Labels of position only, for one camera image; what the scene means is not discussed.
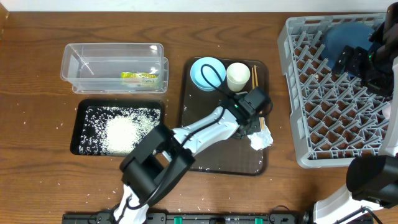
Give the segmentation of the white rice pile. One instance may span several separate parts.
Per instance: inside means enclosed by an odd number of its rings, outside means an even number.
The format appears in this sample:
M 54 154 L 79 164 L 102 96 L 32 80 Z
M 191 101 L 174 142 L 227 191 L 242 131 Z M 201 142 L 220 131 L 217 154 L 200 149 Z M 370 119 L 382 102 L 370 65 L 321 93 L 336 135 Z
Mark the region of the white rice pile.
M 160 124 L 158 108 L 90 106 L 78 135 L 78 153 L 126 156 Z

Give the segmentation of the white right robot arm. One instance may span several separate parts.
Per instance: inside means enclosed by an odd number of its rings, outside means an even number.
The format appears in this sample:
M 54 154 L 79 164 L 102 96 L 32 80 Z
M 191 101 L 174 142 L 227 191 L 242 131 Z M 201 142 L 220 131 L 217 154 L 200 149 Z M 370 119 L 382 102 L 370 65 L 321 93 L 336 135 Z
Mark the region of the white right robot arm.
M 364 213 L 397 205 L 397 4 L 387 8 L 385 21 L 369 37 L 369 49 L 345 46 L 332 72 L 346 72 L 361 80 L 371 93 L 390 97 L 387 133 L 378 154 L 356 157 L 346 183 L 314 204 L 311 223 L 348 223 Z

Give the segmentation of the dark blue plate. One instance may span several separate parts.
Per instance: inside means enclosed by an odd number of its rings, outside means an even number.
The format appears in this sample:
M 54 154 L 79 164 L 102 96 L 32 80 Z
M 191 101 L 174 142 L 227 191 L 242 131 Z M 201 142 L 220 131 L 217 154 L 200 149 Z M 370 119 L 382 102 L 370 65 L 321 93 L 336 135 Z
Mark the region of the dark blue plate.
M 373 32 L 374 29 L 360 22 L 346 22 L 330 28 L 321 40 L 325 46 L 321 53 L 322 59 L 327 58 L 327 66 L 333 68 L 346 45 L 366 50 L 380 47 L 380 44 L 368 40 Z

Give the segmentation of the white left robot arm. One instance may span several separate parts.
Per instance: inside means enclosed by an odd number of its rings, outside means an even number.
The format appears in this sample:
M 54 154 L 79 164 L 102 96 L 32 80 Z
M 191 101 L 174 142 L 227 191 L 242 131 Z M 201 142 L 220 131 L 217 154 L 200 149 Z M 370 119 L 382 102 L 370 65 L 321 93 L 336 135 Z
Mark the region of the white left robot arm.
M 144 223 L 148 208 L 178 184 L 197 154 L 232 136 L 250 133 L 266 108 L 272 108 L 271 99 L 255 87 L 249 93 L 228 94 L 208 116 L 191 125 L 154 127 L 119 166 L 124 193 L 110 222 Z

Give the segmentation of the white napkin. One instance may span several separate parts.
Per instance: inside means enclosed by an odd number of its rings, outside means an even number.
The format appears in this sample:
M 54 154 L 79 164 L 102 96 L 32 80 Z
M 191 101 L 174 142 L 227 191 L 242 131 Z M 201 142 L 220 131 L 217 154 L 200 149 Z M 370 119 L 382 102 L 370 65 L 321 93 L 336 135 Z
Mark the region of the white napkin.
M 271 146 L 274 142 L 267 126 L 264 126 L 259 132 L 249 134 L 248 138 L 251 142 L 251 147 L 256 151 L 263 150 Z

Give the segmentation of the wooden chopstick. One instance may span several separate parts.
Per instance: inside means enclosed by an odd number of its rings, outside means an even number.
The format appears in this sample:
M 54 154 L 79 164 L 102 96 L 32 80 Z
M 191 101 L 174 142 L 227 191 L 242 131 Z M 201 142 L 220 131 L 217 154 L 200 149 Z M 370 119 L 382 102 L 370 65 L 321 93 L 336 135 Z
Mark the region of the wooden chopstick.
M 251 81 L 252 81 L 252 89 L 255 89 L 255 80 L 254 80 L 254 67 L 251 67 Z
M 253 74 L 254 74 L 254 83 L 255 86 L 258 87 L 259 83 L 258 83 L 258 76 L 257 76 L 257 66 L 255 65 L 253 68 Z M 261 125 L 261 130 L 264 130 L 264 118 L 262 116 L 259 117 L 259 121 L 260 121 L 260 125 Z

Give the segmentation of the pink cup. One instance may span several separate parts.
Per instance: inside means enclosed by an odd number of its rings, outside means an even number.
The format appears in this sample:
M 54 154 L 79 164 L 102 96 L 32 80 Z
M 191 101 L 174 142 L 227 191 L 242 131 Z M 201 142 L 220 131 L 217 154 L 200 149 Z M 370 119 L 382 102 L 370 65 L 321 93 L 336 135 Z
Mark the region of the pink cup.
M 383 115 L 383 117 L 385 117 L 386 119 L 390 119 L 390 117 L 391 117 L 391 110 L 392 110 L 391 104 L 388 104 L 386 107 L 384 107 L 384 108 L 382 109 L 382 115 Z

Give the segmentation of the yellow green snack wrapper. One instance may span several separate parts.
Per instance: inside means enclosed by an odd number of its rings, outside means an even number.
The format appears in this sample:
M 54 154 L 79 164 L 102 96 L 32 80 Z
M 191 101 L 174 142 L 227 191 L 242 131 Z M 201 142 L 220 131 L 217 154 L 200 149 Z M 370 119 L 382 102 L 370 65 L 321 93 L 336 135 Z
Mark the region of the yellow green snack wrapper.
M 131 88 L 155 87 L 159 76 L 146 72 L 122 72 L 121 83 Z

